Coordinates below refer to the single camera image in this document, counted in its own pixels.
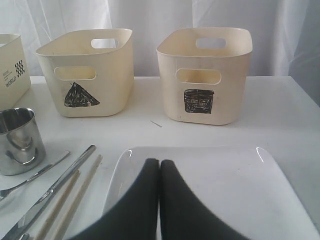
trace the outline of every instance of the checkered logo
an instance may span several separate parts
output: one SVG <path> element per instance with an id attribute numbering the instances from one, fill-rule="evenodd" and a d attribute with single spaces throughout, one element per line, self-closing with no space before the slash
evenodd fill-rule
<path id="1" fill-rule="evenodd" d="M 15 72 L 18 74 L 18 78 L 25 73 L 25 68 L 22 60 L 17 62 L 14 66 L 15 66 Z"/>

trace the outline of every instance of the bin handle hole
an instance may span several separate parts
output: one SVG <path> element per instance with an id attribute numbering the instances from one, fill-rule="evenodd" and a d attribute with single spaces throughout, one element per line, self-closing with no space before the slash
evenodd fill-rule
<path id="1" fill-rule="evenodd" d="M 202 37 L 198 38 L 195 44 L 199 49 L 224 49 L 227 45 L 227 41 L 220 37 Z"/>
<path id="2" fill-rule="evenodd" d="M 54 74 L 63 81 L 93 80 L 97 76 L 92 66 L 59 66 L 54 69 Z"/>
<path id="3" fill-rule="evenodd" d="M 180 82 L 217 85 L 221 82 L 221 72 L 212 69 L 179 69 L 176 77 Z"/>
<path id="4" fill-rule="evenodd" d="M 94 49 L 116 49 L 119 41 L 116 38 L 96 38 L 91 41 Z"/>

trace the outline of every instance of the white curtain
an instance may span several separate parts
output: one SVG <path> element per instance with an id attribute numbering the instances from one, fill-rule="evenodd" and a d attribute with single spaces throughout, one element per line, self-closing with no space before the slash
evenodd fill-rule
<path id="1" fill-rule="evenodd" d="M 319 0 L 0 0 L 0 33 L 21 34 L 31 75 L 35 50 L 67 32 L 133 30 L 136 76 L 158 76 L 157 46 L 174 30 L 237 27 L 252 34 L 249 75 L 291 75 L 320 104 Z"/>

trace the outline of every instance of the black triangle symbol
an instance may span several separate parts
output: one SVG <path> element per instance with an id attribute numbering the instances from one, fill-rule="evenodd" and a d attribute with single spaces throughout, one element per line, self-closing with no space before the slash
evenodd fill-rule
<path id="1" fill-rule="evenodd" d="M 70 108 L 90 107 L 100 102 L 88 93 L 82 86 L 74 82 L 64 99 L 64 105 Z"/>

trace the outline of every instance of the white table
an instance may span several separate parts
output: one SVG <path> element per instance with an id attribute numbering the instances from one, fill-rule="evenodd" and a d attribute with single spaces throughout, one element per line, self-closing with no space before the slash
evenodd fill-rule
<path id="1" fill-rule="evenodd" d="M 124 150 L 135 146 L 265 148 L 276 159 L 320 230 L 320 108 L 291 77 L 248 77 L 241 116 L 225 126 L 169 119 L 163 110 L 158 77 L 137 77 L 126 108 L 114 116 L 98 118 L 59 115 L 44 78 L 32 77 L 31 81 L 31 89 L 17 106 L 34 109 L 47 158 L 29 173 L 2 176 L 0 187 L 10 187 L 24 180 L 53 161 L 58 152 L 70 150 L 73 154 L 0 210 L 0 238 L 91 144 L 98 147 L 94 156 L 103 154 L 104 158 L 66 237 L 100 217 L 115 164 Z M 88 170 L 93 158 L 81 171 Z"/>

